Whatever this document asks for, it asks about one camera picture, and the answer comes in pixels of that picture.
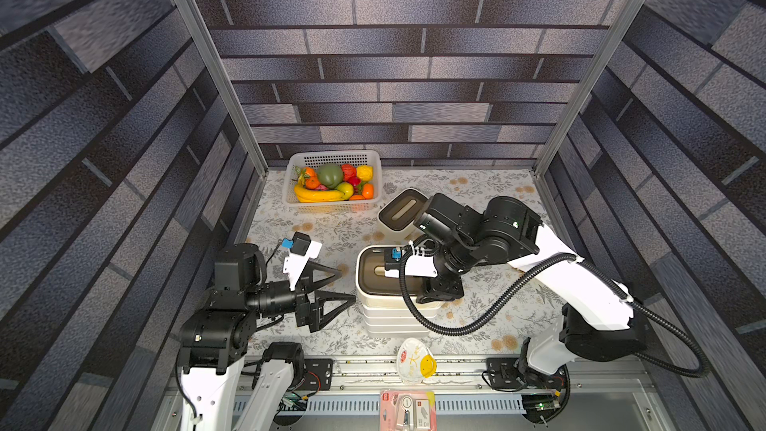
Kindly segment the yellow-green toy lemon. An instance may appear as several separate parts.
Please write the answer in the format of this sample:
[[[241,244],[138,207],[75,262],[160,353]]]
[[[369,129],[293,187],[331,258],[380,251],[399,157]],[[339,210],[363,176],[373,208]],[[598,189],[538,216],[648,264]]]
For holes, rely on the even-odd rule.
[[[348,201],[355,194],[353,185],[347,182],[340,183],[335,189],[340,193],[340,201]]]

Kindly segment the instant noodle cup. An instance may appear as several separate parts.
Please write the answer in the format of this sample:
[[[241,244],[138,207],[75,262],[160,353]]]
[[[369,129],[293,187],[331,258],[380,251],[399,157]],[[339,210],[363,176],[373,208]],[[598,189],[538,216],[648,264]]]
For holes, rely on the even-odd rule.
[[[406,338],[395,357],[397,373],[404,384],[421,384],[437,372],[437,361],[419,339]]]

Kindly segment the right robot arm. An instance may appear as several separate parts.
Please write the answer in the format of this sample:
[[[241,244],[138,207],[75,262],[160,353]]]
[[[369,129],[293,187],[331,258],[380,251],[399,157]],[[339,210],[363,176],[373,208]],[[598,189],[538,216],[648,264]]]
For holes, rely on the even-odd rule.
[[[608,362],[646,350],[646,322],[626,287],[601,275],[521,201],[495,197],[477,212],[436,194],[413,223],[438,245],[429,299],[456,299],[474,267],[510,265],[522,271],[514,291],[538,281],[564,301],[556,323],[523,345],[522,373],[553,375],[576,358]]]

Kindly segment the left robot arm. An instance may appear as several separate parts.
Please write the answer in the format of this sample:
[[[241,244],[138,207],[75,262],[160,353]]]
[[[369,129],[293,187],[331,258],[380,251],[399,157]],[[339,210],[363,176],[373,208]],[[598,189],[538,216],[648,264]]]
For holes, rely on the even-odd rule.
[[[241,416],[233,415],[249,339],[293,315],[297,326],[323,330],[354,305],[349,293],[327,291],[341,279],[337,269],[316,263],[302,247],[298,272],[285,281],[267,280],[267,261],[257,245],[222,249],[213,266],[205,304],[182,326],[176,384],[183,398],[183,430],[267,430],[283,397],[309,375],[302,346],[271,343],[261,357],[257,380]]]

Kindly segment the cream box dark lid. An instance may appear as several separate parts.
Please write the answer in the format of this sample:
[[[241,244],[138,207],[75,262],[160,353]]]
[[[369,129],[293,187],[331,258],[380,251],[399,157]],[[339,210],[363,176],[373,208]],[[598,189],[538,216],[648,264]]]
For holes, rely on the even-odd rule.
[[[355,286],[361,304],[376,307],[399,307],[404,303],[397,279],[384,276],[383,251],[392,245],[365,247],[356,262]]]
[[[378,229],[383,243],[404,243],[411,235],[420,235],[414,221],[428,198],[415,189],[407,189],[388,202],[378,213]]]

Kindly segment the orange toy fruit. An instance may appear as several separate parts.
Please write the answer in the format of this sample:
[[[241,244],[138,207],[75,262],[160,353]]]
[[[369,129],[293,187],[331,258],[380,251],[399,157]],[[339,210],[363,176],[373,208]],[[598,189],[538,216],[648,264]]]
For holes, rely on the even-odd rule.
[[[375,197],[375,187],[371,183],[365,183],[361,188],[361,196],[365,200],[372,200]]]

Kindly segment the yellow toy banana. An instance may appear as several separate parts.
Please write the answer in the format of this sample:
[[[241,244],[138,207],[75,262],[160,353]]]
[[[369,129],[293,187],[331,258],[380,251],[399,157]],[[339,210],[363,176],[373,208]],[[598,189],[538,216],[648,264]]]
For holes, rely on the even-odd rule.
[[[328,203],[343,202],[344,193],[337,190],[310,190],[302,185],[296,185],[293,189],[299,203]]]

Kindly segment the yellow toy pepper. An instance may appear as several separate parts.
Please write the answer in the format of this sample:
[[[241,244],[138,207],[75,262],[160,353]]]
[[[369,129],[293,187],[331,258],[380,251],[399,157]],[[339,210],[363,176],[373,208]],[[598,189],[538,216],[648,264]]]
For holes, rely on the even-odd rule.
[[[356,177],[365,183],[369,183],[374,178],[374,169],[371,166],[359,166],[356,168]]]

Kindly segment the aluminium rail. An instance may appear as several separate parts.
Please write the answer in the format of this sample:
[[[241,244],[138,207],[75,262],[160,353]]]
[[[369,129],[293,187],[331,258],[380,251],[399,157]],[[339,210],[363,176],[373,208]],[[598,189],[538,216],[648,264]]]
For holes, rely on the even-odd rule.
[[[165,393],[175,393],[193,402],[208,403],[205,391],[223,390],[231,385],[235,393],[255,389],[276,389],[282,381],[286,393],[347,392],[362,394],[384,389],[416,389],[440,392],[488,392],[506,389],[514,392],[544,392],[568,387],[572,392],[652,392],[644,365],[636,358],[612,362],[577,359],[546,379],[546,385],[522,383],[523,375],[514,356],[427,356],[400,351],[394,356],[339,356],[328,358],[265,361],[241,359],[225,374],[214,368],[194,367],[181,380],[172,377]]]

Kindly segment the red toy pepper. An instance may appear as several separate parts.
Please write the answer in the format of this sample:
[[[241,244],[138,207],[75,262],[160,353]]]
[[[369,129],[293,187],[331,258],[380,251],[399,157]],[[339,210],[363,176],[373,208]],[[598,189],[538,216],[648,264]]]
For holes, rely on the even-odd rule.
[[[348,182],[351,178],[356,176],[356,168],[351,165],[344,164],[341,166],[341,170],[343,173],[343,180],[345,182]]]

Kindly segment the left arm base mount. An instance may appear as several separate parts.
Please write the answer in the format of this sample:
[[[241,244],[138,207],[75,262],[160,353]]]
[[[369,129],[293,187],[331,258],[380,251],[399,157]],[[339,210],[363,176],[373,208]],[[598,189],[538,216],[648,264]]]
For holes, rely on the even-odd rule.
[[[307,358],[304,373],[291,390],[302,395],[329,391],[332,387],[334,365],[335,361],[332,358]]]

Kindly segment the white plastic fruit basket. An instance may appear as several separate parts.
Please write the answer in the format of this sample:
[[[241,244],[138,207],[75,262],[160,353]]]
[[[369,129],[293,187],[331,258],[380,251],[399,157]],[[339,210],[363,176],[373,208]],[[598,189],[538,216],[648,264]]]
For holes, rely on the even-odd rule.
[[[381,159],[367,150],[295,154],[282,186],[282,202],[299,213],[363,212],[382,198]]]

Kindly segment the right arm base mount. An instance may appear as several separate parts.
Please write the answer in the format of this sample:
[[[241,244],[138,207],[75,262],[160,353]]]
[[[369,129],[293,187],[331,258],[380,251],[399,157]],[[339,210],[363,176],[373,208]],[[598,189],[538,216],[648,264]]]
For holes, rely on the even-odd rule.
[[[520,371],[518,357],[495,356],[486,359],[482,380],[494,391],[532,394],[566,394],[571,389],[569,371],[562,366],[553,375],[544,375],[532,369]]]

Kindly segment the white box grey lid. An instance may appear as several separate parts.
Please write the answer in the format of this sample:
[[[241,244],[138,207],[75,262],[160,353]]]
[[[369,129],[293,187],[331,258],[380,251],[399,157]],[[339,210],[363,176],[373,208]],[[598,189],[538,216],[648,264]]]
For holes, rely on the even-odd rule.
[[[376,306],[367,306],[365,304],[362,304],[362,305],[360,305],[361,312],[362,312],[363,307],[365,307],[365,308],[377,308],[377,309],[406,309],[406,310],[408,310],[411,313],[409,308],[406,307],[404,305],[404,303],[400,303],[399,307],[376,307]],[[441,309],[441,305],[440,304],[437,304],[436,306],[420,306],[420,305],[417,305],[416,309],[422,315],[424,315],[424,316],[426,316],[428,318],[433,318],[433,317],[435,317],[437,315],[438,311]]]
[[[428,332],[428,329],[414,318],[392,319],[383,321],[364,319],[365,327],[374,333],[418,333]]]
[[[362,315],[366,321],[375,325],[404,324],[405,322],[419,324],[419,321],[406,309],[377,309],[363,307]]]

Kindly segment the pink packaged item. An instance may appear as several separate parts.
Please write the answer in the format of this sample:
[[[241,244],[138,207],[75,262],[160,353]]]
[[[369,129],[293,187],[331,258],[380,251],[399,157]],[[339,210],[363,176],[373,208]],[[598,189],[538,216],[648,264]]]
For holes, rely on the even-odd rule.
[[[436,431],[436,395],[432,391],[384,390],[379,401],[380,431]]]

